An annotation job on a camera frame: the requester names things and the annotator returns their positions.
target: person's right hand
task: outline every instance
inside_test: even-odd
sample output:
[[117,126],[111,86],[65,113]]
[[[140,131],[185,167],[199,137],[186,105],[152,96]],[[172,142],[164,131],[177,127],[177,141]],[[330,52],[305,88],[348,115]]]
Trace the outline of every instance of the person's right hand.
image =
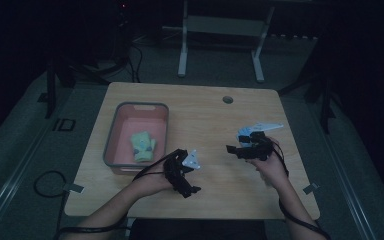
[[[270,138],[274,143],[273,147],[277,152],[280,152],[278,147],[279,142]],[[272,152],[271,155],[267,158],[266,161],[261,161],[260,159],[247,159],[246,162],[251,163],[256,167],[256,170],[260,172],[263,180],[268,180],[270,184],[277,190],[281,189],[284,186],[287,186],[289,183],[288,176],[286,175],[285,169],[281,159],[277,156],[276,153]]]
[[164,175],[164,162],[162,161],[153,166],[142,177],[131,182],[128,187],[133,188],[139,198],[173,188]]

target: light blue gripper part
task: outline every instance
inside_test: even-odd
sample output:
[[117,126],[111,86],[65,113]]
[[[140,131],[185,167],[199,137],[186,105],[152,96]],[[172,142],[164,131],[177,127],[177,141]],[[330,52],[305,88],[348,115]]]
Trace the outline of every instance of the light blue gripper part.
[[[243,127],[241,129],[239,129],[238,131],[238,135],[236,135],[236,139],[239,141],[239,136],[250,136],[252,133],[251,131],[251,127]],[[251,143],[242,143],[242,142],[239,142],[241,144],[242,147],[252,147],[252,144]]]

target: table top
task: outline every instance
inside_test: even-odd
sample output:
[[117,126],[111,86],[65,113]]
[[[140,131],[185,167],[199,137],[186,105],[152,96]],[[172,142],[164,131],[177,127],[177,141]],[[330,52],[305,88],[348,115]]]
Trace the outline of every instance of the table top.
[[[229,96],[233,103],[226,104]],[[186,85],[112,83],[102,103],[74,183],[85,187],[70,193],[65,212],[90,215],[124,186],[132,175],[116,175],[103,161],[103,153],[117,106],[123,102],[160,102],[169,108],[166,153],[197,150],[201,169],[186,174],[202,190],[184,199],[175,191],[163,191],[140,199],[129,217],[184,219],[283,219],[278,195],[255,168],[226,151],[239,146],[237,132],[257,122],[282,123],[266,131],[279,140],[290,181],[313,219],[320,215],[301,157],[276,91],[266,89]]]

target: black cable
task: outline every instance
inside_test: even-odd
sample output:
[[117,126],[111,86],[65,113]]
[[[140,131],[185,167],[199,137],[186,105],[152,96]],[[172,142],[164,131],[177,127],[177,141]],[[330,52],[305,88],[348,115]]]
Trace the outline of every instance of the black cable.
[[34,181],[33,188],[34,188],[34,191],[35,191],[36,194],[38,194],[39,196],[42,196],[42,197],[44,197],[44,198],[57,198],[57,197],[62,197],[62,198],[61,198],[61,204],[60,204],[60,211],[59,211],[59,213],[58,213],[57,226],[56,226],[56,231],[58,231],[59,228],[60,228],[60,223],[61,223],[61,218],[62,218],[62,209],[64,208],[65,200],[66,200],[66,198],[67,198],[67,192],[65,192],[65,191],[63,190],[63,191],[62,191],[61,193],[59,193],[59,194],[55,194],[55,195],[47,195],[47,194],[41,193],[41,192],[39,191],[38,187],[37,187],[37,183],[38,183],[43,177],[45,177],[45,176],[48,175],[48,174],[52,174],[52,173],[59,175],[59,176],[62,178],[64,185],[67,183],[67,180],[65,179],[65,177],[64,177],[64,175],[63,175],[62,173],[60,173],[60,172],[58,172],[58,171],[55,171],[55,170],[52,170],[52,171],[47,171],[47,172],[43,173],[42,175],[40,175],[38,178],[36,178],[36,180]]
[[[284,155],[283,155],[283,151],[282,149],[280,148],[279,144],[273,142],[273,144],[275,144],[278,148],[279,148],[279,151],[276,151],[275,149],[273,149],[273,152],[277,155],[277,157],[279,158],[280,162],[282,163],[283,165],[283,168],[285,169],[285,172],[286,172],[286,175],[289,177],[289,171],[288,169],[286,168],[286,164],[285,164],[285,158],[284,158]],[[282,213],[285,215],[286,218],[290,219],[291,221],[295,222],[296,224],[298,225],[301,225],[303,227],[306,227],[307,229],[310,229],[311,231],[314,231],[318,234],[321,234],[322,236],[324,236],[327,240],[330,240],[330,236],[329,234],[327,234],[325,231],[323,231],[321,228],[319,227],[316,227],[316,226],[313,226],[307,222],[304,222],[304,221],[301,221],[297,218],[295,218],[294,216],[292,216],[291,213],[289,213],[285,206],[283,206],[282,202],[280,201],[279,199],[279,207],[280,207],[280,210],[282,211]]]
[[128,63],[129,63],[130,69],[132,69],[132,73],[131,73],[132,83],[134,83],[135,82],[135,69],[133,69],[133,63],[132,63],[132,60],[130,58],[129,58]]
[[145,175],[151,175],[151,174],[165,174],[165,173],[168,173],[168,172],[151,172],[151,173],[144,173],[142,174],[140,177],[143,177]]
[[292,214],[290,214],[290,213],[288,212],[288,210],[286,210],[285,206],[283,206],[283,204],[282,204],[282,202],[280,201],[280,199],[279,199],[279,207],[280,207],[280,210],[282,211],[282,213],[285,215],[285,217],[288,218],[289,220],[291,220],[291,221],[293,221],[294,223],[296,223],[296,224],[298,224],[298,225],[301,225],[301,226],[303,226],[303,227],[305,227],[305,228],[307,228],[307,229],[309,229],[309,230],[311,230],[311,231],[313,231],[313,232],[316,232],[316,233],[322,235],[322,236],[325,237],[327,240],[330,240],[330,239],[331,239],[330,236],[329,236],[329,234],[328,234],[327,232],[323,231],[321,228],[316,227],[316,226],[314,226],[314,225],[311,225],[311,224],[309,224],[309,223],[307,223],[307,222],[301,221],[301,220],[295,218],[294,216],[292,216]]
[[[49,175],[49,174],[57,174],[62,178],[64,185],[61,187],[61,189],[63,189],[61,193],[50,195],[50,194],[45,194],[45,193],[42,193],[39,191],[39,188],[38,188],[39,181],[43,177],[45,177],[46,175]],[[64,175],[61,172],[56,171],[56,170],[51,170],[51,171],[47,171],[47,172],[44,172],[43,174],[41,174],[38,178],[36,178],[36,180],[34,181],[34,184],[33,184],[34,191],[39,196],[42,196],[44,198],[62,197],[60,210],[59,210],[59,214],[58,214],[56,233],[55,233],[53,239],[59,239],[63,233],[102,233],[102,232],[108,232],[108,231],[112,231],[112,230],[121,230],[121,229],[129,229],[130,230],[129,227],[120,226],[125,221],[125,219],[127,217],[127,213],[119,221],[117,221],[113,225],[110,225],[107,227],[98,227],[98,228],[64,227],[64,228],[60,228],[62,213],[63,213],[64,205],[65,205],[65,202],[66,202],[66,199],[68,196],[68,194],[67,194],[68,192],[64,190],[64,186],[66,183],[67,183],[66,178],[64,177]]]
[[173,156],[173,155],[176,155],[176,154],[177,154],[178,152],[180,152],[180,151],[181,151],[180,149],[177,149],[177,150],[175,150],[174,152],[172,152],[172,153],[166,155],[165,157],[161,158],[160,160],[156,161],[155,163],[153,163],[153,164],[151,164],[151,165],[145,167],[145,168],[142,169],[138,174],[136,174],[136,176],[133,178],[132,182],[135,181],[135,180],[137,180],[137,179],[139,179],[139,178],[141,178],[141,177],[143,177],[143,176],[145,176],[145,175],[148,175],[148,174],[154,174],[154,173],[147,173],[147,171],[148,171],[149,169],[151,169],[152,167],[154,167],[155,165],[159,164],[160,162],[167,160],[168,158],[170,158],[170,157]]
[[139,78],[139,68],[140,68],[140,65],[142,64],[142,58],[143,58],[143,54],[142,54],[142,50],[140,50],[138,47],[136,47],[134,44],[132,44],[132,47],[134,49],[136,49],[138,52],[139,52],[139,62],[138,62],[138,65],[136,67],[136,81],[138,83],[140,83],[140,78]]
[[273,149],[273,152],[277,155],[277,157],[279,158],[280,162],[282,163],[283,169],[285,169],[286,176],[289,177],[289,170],[286,168],[285,156],[283,155],[283,151],[280,148],[279,144],[277,144],[275,142],[273,142],[273,144],[275,144],[279,148],[280,153],[278,151],[276,151],[276,149]]

